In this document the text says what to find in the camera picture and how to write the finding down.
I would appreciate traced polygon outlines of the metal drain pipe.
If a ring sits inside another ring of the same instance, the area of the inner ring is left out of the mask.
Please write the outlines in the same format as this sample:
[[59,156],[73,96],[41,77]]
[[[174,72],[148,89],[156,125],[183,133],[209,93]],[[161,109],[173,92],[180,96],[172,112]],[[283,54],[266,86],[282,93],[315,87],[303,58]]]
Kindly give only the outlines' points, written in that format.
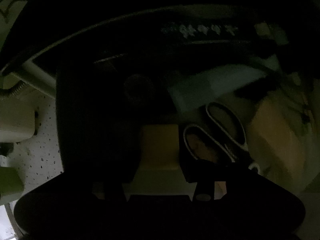
[[6,64],[1,68],[1,77],[13,75],[18,82],[10,88],[1,88],[1,100],[19,96],[27,86],[56,99],[56,77],[43,70],[32,60],[19,64]]

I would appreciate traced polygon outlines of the green plastic container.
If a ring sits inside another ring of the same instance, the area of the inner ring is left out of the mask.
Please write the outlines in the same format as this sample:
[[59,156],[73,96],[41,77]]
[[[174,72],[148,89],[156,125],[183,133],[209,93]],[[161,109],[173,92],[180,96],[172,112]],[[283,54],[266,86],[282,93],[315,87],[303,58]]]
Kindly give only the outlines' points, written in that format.
[[18,200],[24,191],[24,185],[12,167],[0,168],[1,205]]

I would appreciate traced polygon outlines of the dark drawer with front panel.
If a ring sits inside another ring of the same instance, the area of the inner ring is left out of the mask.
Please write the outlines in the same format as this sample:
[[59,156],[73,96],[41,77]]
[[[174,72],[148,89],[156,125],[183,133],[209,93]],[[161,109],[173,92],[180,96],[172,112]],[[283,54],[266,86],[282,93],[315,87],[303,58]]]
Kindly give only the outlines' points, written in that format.
[[[125,181],[145,165],[143,139],[164,128],[161,139],[175,142],[177,161],[163,160],[164,151],[147,166],[162,170],[180,166],[189,155],[182,132],[197,119],[196,108],[182,113],[172,90],[193,76],[228,65],[261,70],[265,76],[213,102],[230,108],[247,126],[266,99],[281,110],[304,149],[303,185],[319,174],[319,143],[312,102],[312,82],[293,58],[284,17],[249,7],[168,7],[121,9],[85,15],[78,8],[36,9],[28,15],[30,57],[56,77],[57,136],[65,169],[85,161],[101,170],[121,172]],[[176,43],[153,26],[169,22],[247,26],[254,38],[242,43]]]

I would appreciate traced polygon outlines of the black-handled scissors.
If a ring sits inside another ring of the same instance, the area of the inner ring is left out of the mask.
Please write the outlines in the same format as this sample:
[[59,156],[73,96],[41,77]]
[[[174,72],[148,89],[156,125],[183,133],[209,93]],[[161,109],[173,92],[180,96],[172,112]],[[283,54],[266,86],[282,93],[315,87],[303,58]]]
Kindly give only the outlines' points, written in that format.
[[260,166],[250,156],[246,133],[238,116],[220,102],[199,107],[197,119],[182,132],[186,150],[196,162],[219,168],[235,163],[257,174]]

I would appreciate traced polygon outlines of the black box with white text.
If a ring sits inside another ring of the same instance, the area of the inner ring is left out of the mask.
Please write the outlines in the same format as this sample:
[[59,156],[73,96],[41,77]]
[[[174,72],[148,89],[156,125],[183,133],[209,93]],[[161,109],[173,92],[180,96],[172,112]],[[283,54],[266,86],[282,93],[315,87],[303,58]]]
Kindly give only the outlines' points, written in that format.
[[255,32],[247,26],[201,24],[199,22],[169,22],[153,26],[169,41],[176,43],[242,43],[254,38]]

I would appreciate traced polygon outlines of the tan wrapped packet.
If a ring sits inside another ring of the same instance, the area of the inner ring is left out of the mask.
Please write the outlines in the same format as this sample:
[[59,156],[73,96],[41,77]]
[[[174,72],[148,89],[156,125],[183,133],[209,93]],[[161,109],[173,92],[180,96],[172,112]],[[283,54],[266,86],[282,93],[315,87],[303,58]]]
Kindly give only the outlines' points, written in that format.
[[260,174],[289,191],[303,185],[304,149],[280,108],[264,100],[247,126],[249,153]]

